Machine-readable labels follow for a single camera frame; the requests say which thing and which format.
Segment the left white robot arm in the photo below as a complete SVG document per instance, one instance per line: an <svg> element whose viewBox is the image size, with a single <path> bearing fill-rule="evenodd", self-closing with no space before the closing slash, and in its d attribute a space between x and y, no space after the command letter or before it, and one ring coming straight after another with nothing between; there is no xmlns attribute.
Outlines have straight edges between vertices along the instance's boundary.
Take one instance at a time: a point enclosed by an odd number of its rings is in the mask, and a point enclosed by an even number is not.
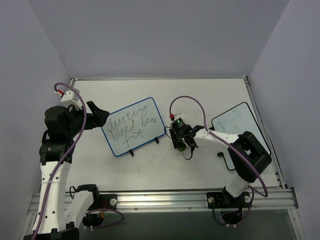
<svg viewBox="0 0 320 240"><path fill-rule="evenodd" d="M77 240L79 227L88 210L100 206L101 197L95 184L77 187L70 206L65 208L65 190L75 144L84 130L103 127L109 112L92 101L85 109L70 104L53 106L44 113L47 127L39 150L41 189L37 216L31 234L25 240Z"/></svg>

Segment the green whiteboard eraser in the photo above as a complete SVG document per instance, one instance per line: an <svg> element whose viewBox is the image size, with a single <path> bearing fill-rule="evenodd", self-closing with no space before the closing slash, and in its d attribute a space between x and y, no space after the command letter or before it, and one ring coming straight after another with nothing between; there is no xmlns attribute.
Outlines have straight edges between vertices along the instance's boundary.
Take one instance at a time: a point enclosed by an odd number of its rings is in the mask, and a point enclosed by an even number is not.
<svg viewBox="0 0 320 240"><path fill-rule="evenodd" d="M184 147L179 147L178 150L179 150L180 152L183 152L183 151L186 150L186 148L187 148L186 146L184 146Z"/></svg>

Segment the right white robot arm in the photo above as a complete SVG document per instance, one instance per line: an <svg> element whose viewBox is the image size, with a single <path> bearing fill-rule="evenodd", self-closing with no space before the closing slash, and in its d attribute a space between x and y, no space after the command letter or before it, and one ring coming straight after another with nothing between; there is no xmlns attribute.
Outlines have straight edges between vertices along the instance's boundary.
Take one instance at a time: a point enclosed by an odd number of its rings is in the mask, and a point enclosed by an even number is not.
<svg viewBox="0 0 320 240"><path fill-rule="evenodd" d="M192 151L196 148L207 148L230 156L236 173L222 193L225 205L232 207L238 203L240 195L256 180L260 181L264 192L256 189L253 191L268 197L261 174L271 164L272 158L253 133L245 131L242 134L229 134L201 125L191 127L181 118L177 118L170 124L170 134L176 149L182 150L186 146Z"/></svg>

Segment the blue framed whiteboard with writing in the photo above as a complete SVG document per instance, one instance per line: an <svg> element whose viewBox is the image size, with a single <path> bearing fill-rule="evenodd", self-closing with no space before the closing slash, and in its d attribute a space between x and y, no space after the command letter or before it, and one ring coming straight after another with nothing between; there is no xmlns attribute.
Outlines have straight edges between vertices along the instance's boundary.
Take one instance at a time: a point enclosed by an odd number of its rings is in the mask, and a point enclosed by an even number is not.
<svg viewBox="0 0 320 240"><path fill-rule="evenodd" d="M166 134L165 123L153 97L110 113L102 131L115 157L130 154L129 150Z"/></svg>

